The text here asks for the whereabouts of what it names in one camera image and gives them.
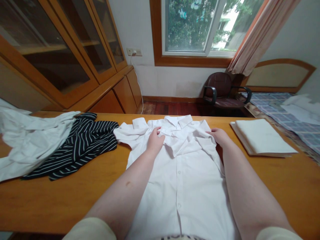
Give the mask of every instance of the window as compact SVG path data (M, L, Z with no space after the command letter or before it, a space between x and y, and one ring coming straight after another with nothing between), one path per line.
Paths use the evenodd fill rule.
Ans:
M263 2L161 0L162 55L232 58Z

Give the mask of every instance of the wooden table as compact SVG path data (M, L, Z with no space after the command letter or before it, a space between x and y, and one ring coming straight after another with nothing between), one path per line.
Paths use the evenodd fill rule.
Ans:
M38 112L35 116L54 117L59 112ZM134 114L98 114L97 120L132 123ZM148 120L162 115L143 115ZM289 222L303 239L320 238L320 167L282 133L299 154L290 158L250 157L231 129L231 121L244 118L193 117L205 119L210 127L224 129L240 147L285 211ZM10 148L0 142L0 157ZM0 183L0 231L65 234L91 208L102 193L125 171L130 148L98 156L78 172L50 182L48 177Z

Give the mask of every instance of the shirt sleeve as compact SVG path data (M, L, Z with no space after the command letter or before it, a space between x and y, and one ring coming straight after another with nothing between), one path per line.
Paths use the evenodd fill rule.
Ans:
M149 127L147 124L122 123L119 128L113 130L113 134L119 143L122 142L128 144L133 150L140 143L140 138L143 138L148 129Z
M70 230L70 232L63 238L63 240L87 240L87 239L101 239L101 240L116 240L111 228L99 218L90 217L82 219Z
M268 227L260 231L256 240L302 240L296 233L280 227Z

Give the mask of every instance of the power cord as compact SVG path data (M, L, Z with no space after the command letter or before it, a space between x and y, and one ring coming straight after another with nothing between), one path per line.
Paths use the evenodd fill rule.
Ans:
M139 84L139 81L138 81L138 75L137 75L137 72L136 72L136 68L134 67L134 64L133 64L133 61L132 61L132 56L133 56L133 55L136 55L136 54L137 54L137 52L136 52L136 51L133 51L133 53L131 54L130 62L131 62L131 64L132 64L133 69L134 69L134 72L135 72L135 74L136 74L136 76L137 76L137 82L138 82L138 85L139 85L139 88L140 88L140 93L141 93L141 98L142 98L142 111L141 111L141 114L142 114L142 113L143 113L143 96L142 96L141 87L140 87L140 84Z

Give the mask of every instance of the forearm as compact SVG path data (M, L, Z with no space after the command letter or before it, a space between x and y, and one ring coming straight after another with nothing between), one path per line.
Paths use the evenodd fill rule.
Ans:
M149 181L155 153L145 151L99 198L85 217L98 217L124 239Z
M223 146L223 160L231 209L242 239L255 239L269 226L294 231L277 200L232 141Z

